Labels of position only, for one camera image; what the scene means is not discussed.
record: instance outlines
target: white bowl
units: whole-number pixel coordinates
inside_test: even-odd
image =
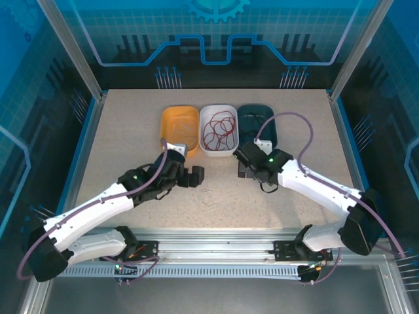
[[[232,136],[229,135],[227,138],[227,144],[229,147],[232,147],[231,149],[226,150],[207,150],[204,145],[204,136],[212,131],[212,129],[208,126],[205,129],[204,134],[204,128],[207,125],[208,122],[212,119],[212,117],[216,113],[220,113],[222,111],[228,111],[230,112],[233,117],[236,119],[236,127],[234,128]],[[217,115],[217,118],[223,119],[226,117],[231,117],[228,113],[221,113]],[[217,131],[222,133],[221,127],[215,127]],[[214,140],[214,142],[210,143],[208,146],[213,146],[213,149],[215,149],[217,141]],[[231,107],[229,105],[209,105],[204,107],[199,114],[199,146],[204,151],[205,155],[209,157],[228,157],[232,156],[233,152],[238,147],[238,120],[237,120],[237,110],[234,107]],[[226,148],[226,145],[221,144],[220,148]]]

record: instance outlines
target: beige tabletop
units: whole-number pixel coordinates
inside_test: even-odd
[[[352,186],[342,145],[325,90],[109,90],[93,142],[77,204],[96,196],[126,170],[154,162],[162,111],[171,105],[246,103],[270,106],[275,113],[296,111],[314,127],[314,141],[303,163]],[[276,121],[278,148],[296,156],[309,136],[294,116]],[[300,228],[336,218],[303,195],[280,188],[265,194],[251,179],[237,177],[235,158],[209,158],[200,150],[187,166],[205,167],[198,188],[174,188],[161,201],[148,201],[102,226],[131,228]]]

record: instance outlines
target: plastic container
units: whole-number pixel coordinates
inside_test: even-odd
[[[188,146],[187,157],[198,151],[199,112],[192,106],[173,106],[162,113],[160,137],[171,144]]]
[[[267,105],[249,104],[237,109],[238,136],[240,145],[255,139],[262,124],[274,115],[274,111]],[[272,148],[278,144],[275,120],[268,123],[262,131],[261,139],[272,142]]]
[[[204,136],[208,133],[211,133],[213,130],[209,127],[205,128],[208,122],[211,121],[213,116],[217,113],[220,113],[216,116],[217,120],[222,120],[223,118],[234,117],[236,121],[235,128],[233,130],[232,135],[227,137],[227,145],[221,145],[220,148],[224,148],[224,150],[207,150],[204,144]],[[201,149],[204,151],[205,155],[209,157],[228,157],[232,156],[233,152],[237,149],[239,138],[238,138],[238,119],[237,119],[237,110],[234,107],[229,105],[210,105],[204,107],[199,115],[199,145]],[[223,131],[219,126],[215,127],[215,130],[219,134],[223,134]],[[216,141],[209,144],[208,147],[215,149]]]

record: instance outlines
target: gear logo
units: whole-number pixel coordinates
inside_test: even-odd
[[[250,0],[187,0],[189,13],[195,13],[196,18],[204,18],[205,22],[212,20],[214,23],[236,18],[236,14],[243,13],[244,6],[249,4]]]
[[[16,22],[25,31],[30,31],[38,22],[36,0],[2,0],[0,7],[9,9]]]

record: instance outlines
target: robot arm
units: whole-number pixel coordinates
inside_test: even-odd
[[[234,152],[234,156],[251,170],[254,179],[270,186],[283,186],[295,190],[324,206],[339,217],[339,221],[323,226],[305,226],[295,239],[296,250],[302,259],[310,252],[347,247],[351,251],[368,255],[382,234],[382,227],[362,206],[348,195],[363,200],[375,211],[382,208],[378,194],[368,189],[361,192],[348,188],[303,166],[307,173],[326,181],[318,182],[301,172],[292,155],[271,149],[269,141],[247,142]],[[335,186],[346,194],[331,188]]]
[[[43,234],[57,227],[32,252],[29,265],[38,281],[47,281],[64,271],[68,265],[84,260],[113,256],[116,260],[126,261],[137,251],[138,240],[128,227],[118,227],[106,234],[84,235],[111,217],[129,211],[144,201],[161,200],[177,186],[196,187],[204,180],[204,168],[192,167],[192,173],[184,167],[187,148],[185,145],[168,145],[168,155],[162,171],[146,188],[129,193],[143,186],[156,173],[161,164],[161,154],[150,165],[127,171],[118,181],[101,194],[86,203],[43,223],[32,220],[28,228],[24,251],[26,252]],[[102,199],[117,194],[127,194],[119,198]],[[97,204],[81,211],[65,224],[60,222],[81,207],[97,201]]]

